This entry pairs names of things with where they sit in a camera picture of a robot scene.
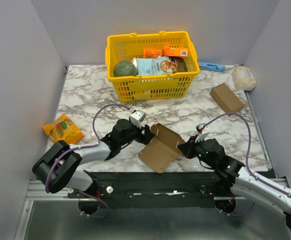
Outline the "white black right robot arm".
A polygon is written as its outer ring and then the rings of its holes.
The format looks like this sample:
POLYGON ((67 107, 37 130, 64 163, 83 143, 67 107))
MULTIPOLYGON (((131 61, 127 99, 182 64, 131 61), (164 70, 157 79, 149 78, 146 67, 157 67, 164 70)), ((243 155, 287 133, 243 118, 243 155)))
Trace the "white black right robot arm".
POLYGON ((252 171, 242 162, 226 155, 216 139, 195 141, 190 138, 177 148, 186 158, 198 158, 214 170, 221 179, 215 184, 219 195, 232 193, 284 214, 285 223, 291 230, 291 188, 252 171))

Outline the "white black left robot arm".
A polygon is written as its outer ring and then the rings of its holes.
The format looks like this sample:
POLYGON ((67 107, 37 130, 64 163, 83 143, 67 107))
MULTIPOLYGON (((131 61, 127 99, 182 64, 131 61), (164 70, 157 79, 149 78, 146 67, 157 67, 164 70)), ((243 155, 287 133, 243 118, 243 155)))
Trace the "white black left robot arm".
POLYGON ((63 140, 57 141, 34 164, 32 172, 52 194, 71 188, 90 198, 96 193, 97 186, 92 176, 77 170, 78 166, 110 160, 133 141, 147 145, 154 136, 148 125, 138 127, 130 120, 119 119, 98 146, 69 145, 63 140))

